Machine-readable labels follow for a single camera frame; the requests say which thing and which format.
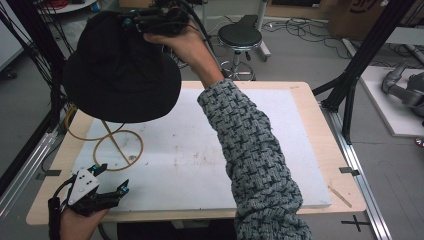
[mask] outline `black bucket hat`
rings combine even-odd
[[[81,111],[108,122],[163,117],[178,100],[180,70],[142,33],[125,31],[119,14],[103,11],[88,20],[65,65],[66,94]]]

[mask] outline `knitted sleeve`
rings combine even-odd
[[[307,224],[296,217],[302,195],[268,117],[228,79],[207,88],[197,101],[227,160],[238,239],[311,239]]]

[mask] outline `black stool seat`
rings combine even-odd
[[[229,24],[219,29],[218,39],[234,50],[249,51],[259,46],[262,34],[253,27]]]

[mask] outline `round stool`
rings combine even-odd
[[[253,27],[237,23],[229,24],[219,29],[218,41],[221,45],[234,51],[232,61],[221,63],[221,67],[228,74],[228,77],[237,80],[256,80],[253,69],[240,61],[240,54],[245,52],[247,60],[250,61],[248,52],[261,45],[262,34]],[[246,68],[247,71],[241,71],[241,68]],[[248,79],[240,78],[243,75],[248,76]]]

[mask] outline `person's left hand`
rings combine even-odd
[[[60,239],[61,240],[88,240],[96,230],[97,225],[109,212],[105,209],[94,213],[89,217],[84,217],[75,213],[72,209],[65,209],[61,215]]]

